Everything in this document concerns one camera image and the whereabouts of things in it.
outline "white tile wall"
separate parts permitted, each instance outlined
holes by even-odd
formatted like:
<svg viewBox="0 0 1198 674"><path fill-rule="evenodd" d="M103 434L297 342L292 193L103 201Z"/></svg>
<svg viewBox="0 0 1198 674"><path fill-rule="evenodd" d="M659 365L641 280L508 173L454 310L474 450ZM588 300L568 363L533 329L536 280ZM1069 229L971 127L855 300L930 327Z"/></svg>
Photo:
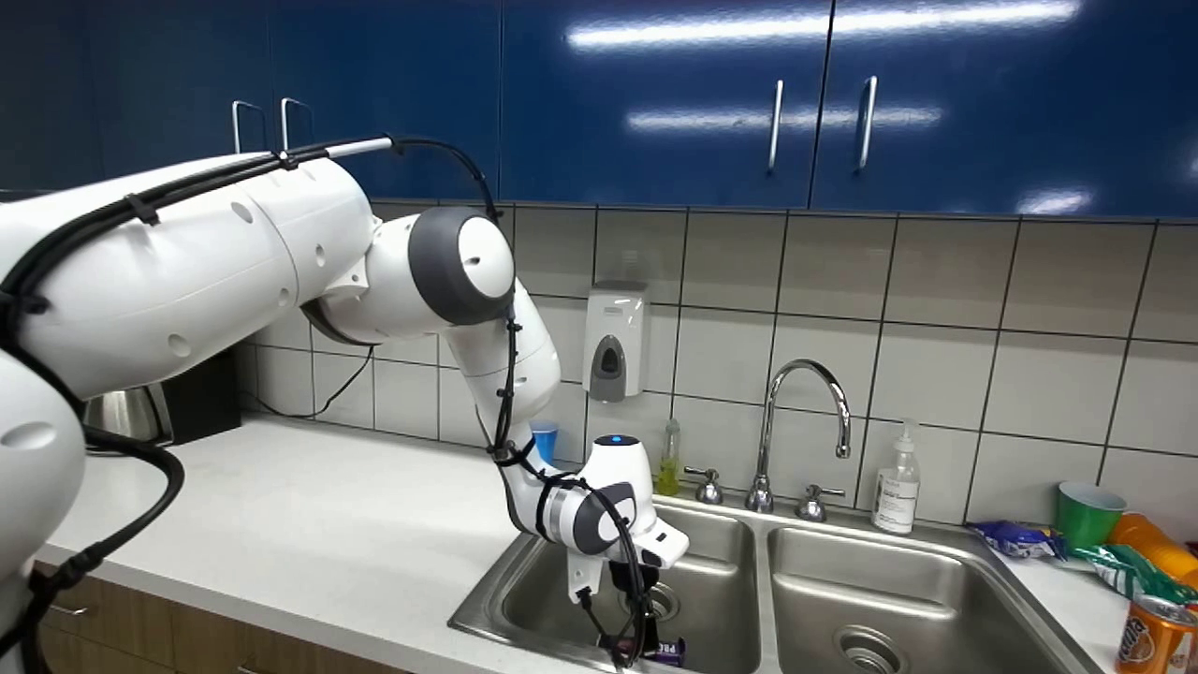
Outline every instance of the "white tile wall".
<svg viewBox="0 0 1198 674"><path fill-rule="evenodd" d="M383 342L373 348L373 358L400 358L400 363L443 363L443 342L429 332L403 332L394 342Z"/></svg>
<svg viewBox="0 0 1198 674"><path fill-rule="evenodd" d="M598 208L596 284L641 284L651 303L679 303L680 244L680 208Z"/></svg>
<svg viewBox="0 0 1198 674"><path fill-rule="evenodd" d="M785 212L692 212L680 303L774 310Z"/></svg>
<svg viewBox="0 0 1198 674"><path fill-rule="evenodd" d="M588 323L588 300L551 300L551 295L536 295L536 310L545 323L559 358L560 358L560 379L566 383L584 383L584 365L590 365L584 358L584 323Z"/></svg>
<svg viewBox="0 0 1198 674"><path fill-rule="evenodd" d="M373 428L373 372L363 357L314 357L314 410L326 408L326 401L338 393L338 401L319 415L326 423L344 423L344 428Z"/></svg>
<svg viewBox="0 0 1198 674"><path fill-rule="evenodd" d="M309 410L309 352L239 348L239 379L246 393L286 415Z"/></svg>
<svg viewBox="0 0 1198 674"><path fill-rule="evenodd" d="M1006 327L1127 338L1148 240L1142 224L1021 224Z"/></svg>
<svg viewBox="0 0 1198 674"><path fill-rule="evenodd" d="M373 431L438 438L438 372L373 358Z"/></svg>
<svg viewBox="0 0 1198 674"><path fill-rule="evenodd" d="M759 401L767 358L767 315L680 310L679 393Z"/></svg>
<svg viewBox="0 0 1198 674"><path fill-rule="evenodd" d="M900 219L892 323L998 327L1013 219Z"/></svg>
<svg viewBox="0 0 1198 674"><path fill-rule="evenodd" d="M1198 539L1198 460L1110 450L1100 486L1123 494L1127 508L1148 511L1169 536Z"/></svg>
<svg viewBox="0 0 1198 674"><path fill-rule="evenodd" d="M309 327L298 305L268 323L249 338L249 345L276 345L276 348L309 348Z"/></svg>
<svg viewBox="0 0 1198 674"><path fill-rule="evenodd" d="M1198 345L1130 342L1110 446L1198 458Z"/></svg>
<svg viewBox="0 0 1198 674"><path fill-rule="evenodd" d="M1160 229L1133 338L1198 342L1198 229Z"/></svg>
<svg viewBox="0 0 1198 674"><path fill-rule="evenodd" d="M714 468L719 486L745 491L751 481L759 408L674 396L674 418L680 428L685 468Z"/></svg>
<svg viewBox="0 0 1198 674"><path fill-rule="evenodd" d="M596 208L590 206L516 206L516 270L526 290L588 295Z"/></svg>
<svg viewBox="0 0 1198 674"><path fill-rule="evenodd" d="M788 218L780 310L881 318L892 244L896 218Z"/></svg>
<svg viewBox="0 0 1198 674"><path fill-rule="evenodd" d="M858 486L858 508L876 508L876 471L896 460L896 443L902 423L870 423L863 468ZM916 464L922 464L922 520L962 520L971 496L971 471L978 458L972 431L913 428Z"/></svg>
<svg viewBox="0 0 1198 674"><path fill-rule="evenodd" d="M1160 224L1154 240L1154 224L508 212L516 270L571 379L541 410L560 423L566 458L598 431L642 434L659 451L679 415L680 460L747 486L759 390L781 358L812 357L847 383L863 446L832 460L836 423L807 410L825 393L793 374L774 423L781 494L820 480L870 508L900 418L922 418L925 520L1048 520L1056 480L1100 480L1169 531L1198 536L1198 229ZM590 404L575 385L596 280L642 280L651 295L649 393L625 404ZM242 348L246 393L286 410L314 410L352 363L360 348L314 338L298 310ZM403 338L378 348L332 423L483 446L472 408L444 345Z"/></svg>
<svg viewBox="0 0 1198 674"><path fill-rule="evenodd" d="M870 410L871 393L871 357L881 323L843 323L843 318L780 318L774 363L820 358L850 396L855 415ZM793 372L780 385L781 408L836 410L832 393L816 372Z"/></svg>
<svg viewBox="0 0 1198 674"><path fill-rule="evenodd" d="M1002 332L988 431L1104 443L1123 342Z"/></svg>
<svg viewBox="0 0 1198 674"><path fill-rule="evenodd" d="M820 481L825 491L838 491L838 494L828 494L825 503L855 506L858 464L862 464L862 423L855 423L850 458L836 458L836 443L838 443L838 415L780 408L774 438L772 438L772 491L780 496L800 496L807 481Z"/></svg>
<svg viewBox="0 0 1198 674"><path fill-rule="evenodd" d="M1062 480L1098 481L1100 450L981 434L971 520L1051 523L1051 486Z"/></svg>
<svg viewBox="0 0 1198 674"><path fill-rule="evenodd" d="M978 428L997 332L888 327L876 363L871 415Z"/></svg>

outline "wooden cabinet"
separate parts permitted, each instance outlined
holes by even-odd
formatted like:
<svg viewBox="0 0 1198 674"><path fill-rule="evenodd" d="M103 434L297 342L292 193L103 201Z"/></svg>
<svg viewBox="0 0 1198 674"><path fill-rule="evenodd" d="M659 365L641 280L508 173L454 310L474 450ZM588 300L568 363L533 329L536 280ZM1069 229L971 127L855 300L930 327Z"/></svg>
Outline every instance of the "wooden cabinet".
<svg viewBox="0 0 1198 674"><path fill-rule="evenodd" d="M246 620L81 579L42 624L52 674L394 674Z"/></svg>

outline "sink basin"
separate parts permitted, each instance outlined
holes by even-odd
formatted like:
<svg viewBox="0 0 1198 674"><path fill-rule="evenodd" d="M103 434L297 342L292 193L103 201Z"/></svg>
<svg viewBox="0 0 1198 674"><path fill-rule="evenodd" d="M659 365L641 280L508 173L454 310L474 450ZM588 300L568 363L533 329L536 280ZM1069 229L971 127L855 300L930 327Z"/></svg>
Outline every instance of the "sink basin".
<svg viewBox="0 0 1198 674"><path fill-rule="evenodd" d="M747 523L726 511L659 508L689 536L689 554L651 591L664 640L685 640L692 671L755 671L755 546ZM608 632L625 624L609 575L596 597ZM596 624L566 597L566 550L519 536L449 617L465 632L545 652L584 667L609 667Z"/></svg>
<svg viewBox="0 0 1198 674"><path fill-rule="evenodd" d="M774 529L772 596L781 671L1073 671L971 536Z"/></svg>
<svg viewBox="0 0 1198 674"><path fill-rule="evenodd" d="M836 523L659 496L689 554L664 571L664 640L689 645L712 674L1084 674L1098 667L972 536L882 536ZM620 596L596 597L615 632ZM596 624L566 597L566 550L519 536L449 624L514 649L609 671Z"/></svg>

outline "faucet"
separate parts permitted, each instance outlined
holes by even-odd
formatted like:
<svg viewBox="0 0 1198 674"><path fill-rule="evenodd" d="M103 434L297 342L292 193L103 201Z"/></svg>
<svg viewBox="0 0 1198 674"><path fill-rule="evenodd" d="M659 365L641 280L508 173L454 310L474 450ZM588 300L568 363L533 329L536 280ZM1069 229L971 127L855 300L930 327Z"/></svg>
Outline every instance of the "faucet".
<svg viewBox="0 0 1198 674"><path fill-rule="evenodd" d="M807 372L816 372L825 379L825 385L828 385L828 393L836 401L836 415L838 415L836 458L850 458L855 415L850 415L847 390L836 383L836 374L820 358L788 358L788 363L781 363L780 374L764 383L755 480L751 480L751 491L745 494L745 506L755 508L755 511L772 511L774 508L774 494L772 494L774 396L780 396L781 379L788 372L798 372L798 365L807 365Z"/></svg>

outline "soap dispenser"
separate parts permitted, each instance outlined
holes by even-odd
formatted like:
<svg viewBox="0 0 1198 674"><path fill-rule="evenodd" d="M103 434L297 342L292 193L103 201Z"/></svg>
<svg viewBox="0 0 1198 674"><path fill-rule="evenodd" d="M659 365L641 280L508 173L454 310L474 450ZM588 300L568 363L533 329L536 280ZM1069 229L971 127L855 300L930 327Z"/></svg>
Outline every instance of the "soap dispenser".
<svg viewBox="0 0 1198 674"><path fill-rule="evenodd" d="M596 401L625 401L642 379L642 290L596 289L588 295L584 390Z"/></svg>
<svg viewBox="0 0 1198 674"><path fill-rule="evenodd" d="M892 464L876 474L876 511L871 523L882 531L908 531L922 496L922 464L913 451L913 423L902 423Z"/></svg>

